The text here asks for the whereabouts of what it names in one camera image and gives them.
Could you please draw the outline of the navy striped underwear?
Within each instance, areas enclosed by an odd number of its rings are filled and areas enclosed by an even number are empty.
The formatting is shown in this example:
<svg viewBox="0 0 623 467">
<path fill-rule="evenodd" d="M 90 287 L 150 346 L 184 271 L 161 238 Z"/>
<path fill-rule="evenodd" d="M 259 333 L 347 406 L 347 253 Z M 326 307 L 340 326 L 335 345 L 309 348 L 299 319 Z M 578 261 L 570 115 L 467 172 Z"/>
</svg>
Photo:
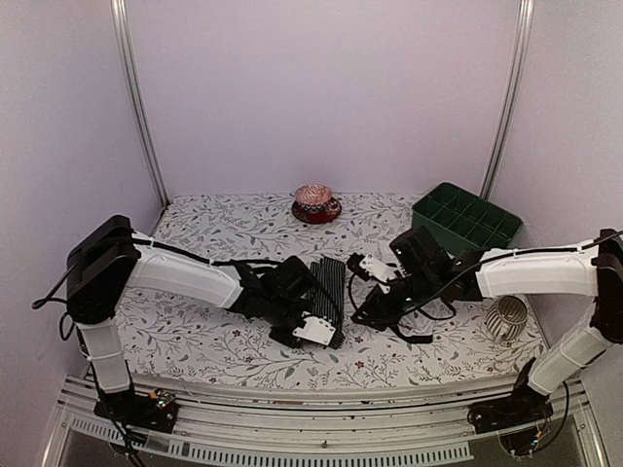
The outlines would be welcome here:
<svg viewBox="0 0 623 467">
<path fill-rule="evenodd" d="M 310 269 L 317 281 L 310 292 L 311 313 L 326 320 L 335 329 L 328 346 L 339 349 L 346 339 L 343 332 L 346 264 L 323 256 L 319 261 L 311 263 Z"/>
</svg>

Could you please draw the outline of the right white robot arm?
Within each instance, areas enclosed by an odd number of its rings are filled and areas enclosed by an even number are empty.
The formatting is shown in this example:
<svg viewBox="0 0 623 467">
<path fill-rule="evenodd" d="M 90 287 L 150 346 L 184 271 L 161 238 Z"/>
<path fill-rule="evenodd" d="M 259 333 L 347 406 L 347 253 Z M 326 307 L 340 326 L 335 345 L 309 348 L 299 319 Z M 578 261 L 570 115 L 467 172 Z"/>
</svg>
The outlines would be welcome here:
<svg viewBox="0 0 623 467">
<path fill-rule="evenodd" d="M 594 239 L 567 246 L 466 250 L 451 256 L 425 227 L 390 243 L 392 267 L 352 254 L 348 269 L 375 288 L 352 319 L 396 331 L 403 316 L 439 300 L 482 302 L 515 295 L 591 297 L 594 307 L 518 376 L 503 415 L 523 424 L 568 377 L 622 342 L 622 234 L 604 229 Z"/>
</svg>

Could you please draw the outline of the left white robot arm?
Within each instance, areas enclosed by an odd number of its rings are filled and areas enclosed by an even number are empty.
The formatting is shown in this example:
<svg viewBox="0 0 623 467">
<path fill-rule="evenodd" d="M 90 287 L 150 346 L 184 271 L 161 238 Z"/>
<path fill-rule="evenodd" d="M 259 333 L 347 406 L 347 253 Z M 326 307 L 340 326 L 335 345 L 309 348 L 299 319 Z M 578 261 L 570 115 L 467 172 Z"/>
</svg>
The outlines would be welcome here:
<svg viewBox="0 0 623 467">
<path fill-rule="evenodd" d="M 108 408 L 145 412 L 132 372 L 209 384 L 291 388 L 315 376 L 332 326 L 312 313 L 316 288 L 298 258 L 203 259 L 135 231 L 115 215 L 67 256 L 34 308 L 73 320 Z"/>
</svg>

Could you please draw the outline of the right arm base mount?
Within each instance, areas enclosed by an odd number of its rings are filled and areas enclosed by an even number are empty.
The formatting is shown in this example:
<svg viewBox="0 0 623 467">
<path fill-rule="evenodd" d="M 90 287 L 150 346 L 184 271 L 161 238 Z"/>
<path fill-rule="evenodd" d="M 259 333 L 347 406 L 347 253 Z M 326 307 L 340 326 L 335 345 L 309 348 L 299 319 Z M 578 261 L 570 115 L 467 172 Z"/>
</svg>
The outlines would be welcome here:
<svg viewBox="0 0 623 467">
<path fill-rule="evenodd" d="M 467 421 L 477 434 L 516 427 L 550 417 L 554 411 L 548 395 L 529 387 L 533 357 L 522 368 L 508 396 L 471 404 Z"/>
</svg>

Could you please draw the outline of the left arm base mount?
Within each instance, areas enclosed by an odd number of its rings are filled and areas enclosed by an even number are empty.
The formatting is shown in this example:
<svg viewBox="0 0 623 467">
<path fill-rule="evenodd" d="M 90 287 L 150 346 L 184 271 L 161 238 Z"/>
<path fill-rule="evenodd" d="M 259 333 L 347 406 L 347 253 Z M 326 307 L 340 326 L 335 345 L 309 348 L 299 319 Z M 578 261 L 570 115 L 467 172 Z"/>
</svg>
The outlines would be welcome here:
<svg viewBox="0 0 623 467">
<path fill-rule="evenodd" d="M 171 434 L 179 405 L 175 397 L 157 389 L 149 395 L 138 394 L 133 388 L 115 394 L 98 392 L 94 414 L 124 426 L 144 428 Z"/>
</svg>

